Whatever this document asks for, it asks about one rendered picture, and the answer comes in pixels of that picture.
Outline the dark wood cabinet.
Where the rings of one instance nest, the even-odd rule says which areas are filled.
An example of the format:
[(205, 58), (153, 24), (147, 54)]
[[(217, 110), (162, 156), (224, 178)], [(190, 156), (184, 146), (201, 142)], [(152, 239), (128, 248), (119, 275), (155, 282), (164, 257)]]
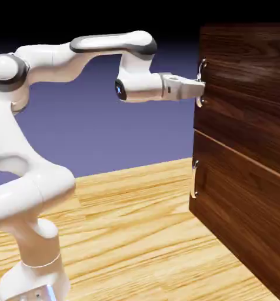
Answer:
[(280, 22), (201, 28), (189, 210), (280, 300)]

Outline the dark wood cabinet door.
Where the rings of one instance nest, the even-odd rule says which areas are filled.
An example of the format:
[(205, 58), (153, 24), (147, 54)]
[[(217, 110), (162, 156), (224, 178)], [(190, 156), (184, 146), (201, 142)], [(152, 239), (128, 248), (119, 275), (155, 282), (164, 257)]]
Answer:
[(280, 174), (280, 23), (209, 24), (195, 129)]
[(280, 300), (280, 174), (194, 134), (189, 210)]

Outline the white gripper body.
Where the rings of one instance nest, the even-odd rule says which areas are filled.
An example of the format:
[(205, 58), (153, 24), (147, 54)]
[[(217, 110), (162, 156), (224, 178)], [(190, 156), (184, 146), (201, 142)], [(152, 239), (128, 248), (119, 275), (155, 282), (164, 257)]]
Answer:
[(205, 82), (180, 77), (179, 99), (200, 98), (204, 94)]

